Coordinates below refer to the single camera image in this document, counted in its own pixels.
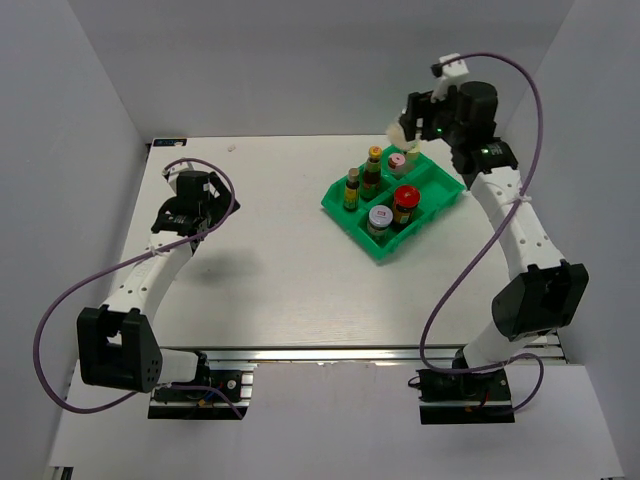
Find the pink cap spice shaker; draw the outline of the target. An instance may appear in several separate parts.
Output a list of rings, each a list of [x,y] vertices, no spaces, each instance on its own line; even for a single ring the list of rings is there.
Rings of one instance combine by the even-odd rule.
[[[406,174],[407,160],[404,154],[395,152],[388,156],[387,169],[395,178],[400,179]]]

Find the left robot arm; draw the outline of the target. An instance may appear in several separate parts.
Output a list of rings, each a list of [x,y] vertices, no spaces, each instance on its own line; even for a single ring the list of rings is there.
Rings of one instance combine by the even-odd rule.
[[[76,322],[80,372],[88,385],[148,393],[176,383],[188,398],[211,387],[211,374],[194,352],[162,349],[153,319],[176,275],[194,256],[204,232],[239,209],[214,172],[189,167],[166,173],[174,196],[151,227],[147,258],[134,263],[101,306],[84,308]]]

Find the green label sauce bottle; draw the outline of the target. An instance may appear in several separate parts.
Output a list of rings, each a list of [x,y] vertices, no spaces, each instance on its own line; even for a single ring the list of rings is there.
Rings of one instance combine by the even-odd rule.
[[[371,146],[361,176],[360,196],[369,201],[378,195],[381,182],[381,158],[383,150],[380,146]]]

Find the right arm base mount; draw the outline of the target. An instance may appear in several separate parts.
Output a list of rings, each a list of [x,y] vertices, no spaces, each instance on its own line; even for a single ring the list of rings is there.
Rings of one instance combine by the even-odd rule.
[[[462,375],[416,371],[407,382],[419,394],[422,425],[511,424],[512,396],[504,369]]]

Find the yellow cap spice shaker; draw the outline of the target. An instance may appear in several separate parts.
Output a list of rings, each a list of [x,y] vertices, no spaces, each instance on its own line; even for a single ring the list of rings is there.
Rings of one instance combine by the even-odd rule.
[[[412,171],[418,166],[420,155],[421,155],[421,152],[418,146],[404,153],[406,173]]]

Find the clear glass jar white powder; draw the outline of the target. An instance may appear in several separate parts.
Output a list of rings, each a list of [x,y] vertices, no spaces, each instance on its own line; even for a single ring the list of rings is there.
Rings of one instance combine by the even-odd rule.
[[[398,121],[389,124],[386,129],[386,137],[391,145],[403,152],[418,152],[420,141],[418,139],[407,140],[402,126]]]

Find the red lid sauce jar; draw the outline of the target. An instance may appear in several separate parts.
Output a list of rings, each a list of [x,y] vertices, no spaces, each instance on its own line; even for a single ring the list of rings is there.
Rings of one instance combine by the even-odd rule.
[[[412,185],[401,185],[393,194],[393,224],[404,227],[411,222],[413,213],[421,200],[420,191]]]

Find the small yellow label bottle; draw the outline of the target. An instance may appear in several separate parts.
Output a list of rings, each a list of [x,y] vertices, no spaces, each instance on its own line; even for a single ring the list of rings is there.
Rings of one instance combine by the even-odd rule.
[[[350,168],[345,181],[343,208],[353,212],[358,208],[360,188],[360,171],[358,168]]]

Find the silver lid spice jar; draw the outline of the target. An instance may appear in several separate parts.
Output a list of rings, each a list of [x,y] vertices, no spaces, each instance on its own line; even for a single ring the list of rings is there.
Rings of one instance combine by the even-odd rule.
[[[367,232],[369,236],[376,242],[383,242],[387,231],[392,223],[392,210],[386,205],[375,205],[368,213]]]

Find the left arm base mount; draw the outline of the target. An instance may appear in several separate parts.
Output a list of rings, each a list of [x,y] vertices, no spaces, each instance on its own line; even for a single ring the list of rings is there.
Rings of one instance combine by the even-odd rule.
[[[248,371],[219,366],[203,351],[190,381],[172,382],[152,391],[147,418],[150,420],[225,421],[241,420],[247,413],[250,394]]]

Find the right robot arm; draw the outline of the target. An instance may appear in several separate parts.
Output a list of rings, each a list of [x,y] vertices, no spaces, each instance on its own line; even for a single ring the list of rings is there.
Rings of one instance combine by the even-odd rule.
[[[487,371],[522,358],[528,343],[571,323],[589,275],[583,264],[567,261],[543,228],[527,194],[539,160],[532,159],[527,174],[521,174],[511,147],[495,134],[497,90],[469,80],[468,58],[449,54],[433,64],[434,89],[409,94],[387,137],[405,151],[420,141],[444,141],[494,230],[434,309],[442,309],[494,245],[506,259],[509,282],[491,302],[491,322],[458,352],[451,367],[440,370],[451,375],[459,396],[472,399],[486,389]]]

